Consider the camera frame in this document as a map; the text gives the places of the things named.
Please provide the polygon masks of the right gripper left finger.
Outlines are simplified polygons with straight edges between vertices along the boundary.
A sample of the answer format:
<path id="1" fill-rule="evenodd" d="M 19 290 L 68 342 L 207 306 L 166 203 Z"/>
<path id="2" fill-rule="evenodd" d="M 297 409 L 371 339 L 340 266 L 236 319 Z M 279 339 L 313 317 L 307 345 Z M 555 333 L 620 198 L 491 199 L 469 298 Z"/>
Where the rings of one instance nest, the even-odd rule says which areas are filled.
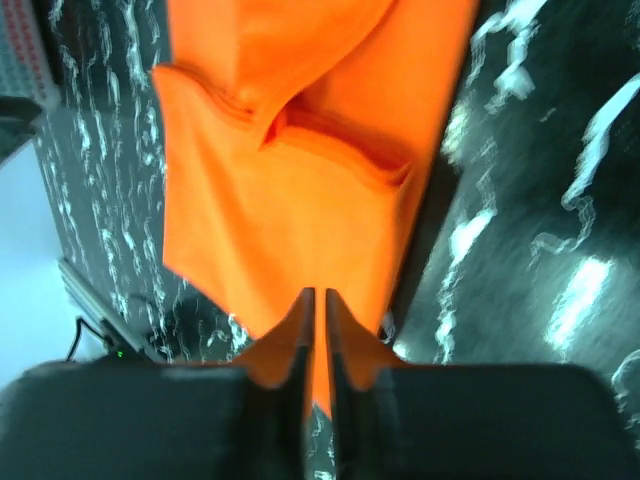
<path id="1" fill-rule="evenodd" d="M 315 290 L 234 360 L 247 373 L 234 459 L 241 479 L 302 479 L 315 336 Z"/>

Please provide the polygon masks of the orange t-shirt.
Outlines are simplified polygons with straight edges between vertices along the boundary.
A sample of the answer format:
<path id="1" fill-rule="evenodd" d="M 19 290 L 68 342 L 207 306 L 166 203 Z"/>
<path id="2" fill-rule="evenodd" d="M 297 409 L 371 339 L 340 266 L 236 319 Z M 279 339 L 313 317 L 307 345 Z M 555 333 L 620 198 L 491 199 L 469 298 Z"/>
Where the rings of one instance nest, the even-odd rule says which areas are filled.
<path id="1" fill-rule="evenodd" d="M 171 1 L 152 80 L 164 265 L 253 338 L 336 290 L 377 332 L 451 109 L 475 1 Z"/>

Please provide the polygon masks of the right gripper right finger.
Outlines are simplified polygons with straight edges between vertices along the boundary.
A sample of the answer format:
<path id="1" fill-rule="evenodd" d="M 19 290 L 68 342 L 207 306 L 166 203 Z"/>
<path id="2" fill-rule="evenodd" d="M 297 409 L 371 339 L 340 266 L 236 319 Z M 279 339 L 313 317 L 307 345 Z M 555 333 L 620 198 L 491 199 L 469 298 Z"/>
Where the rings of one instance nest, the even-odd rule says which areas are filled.
<path id="1" fill-rule="evenodd" d="M 334 289 L 326 291 L 325 324 L 337 477 L 381 479 L 384 473 L 379 371 L 400 360 L 354 317 Z"/>

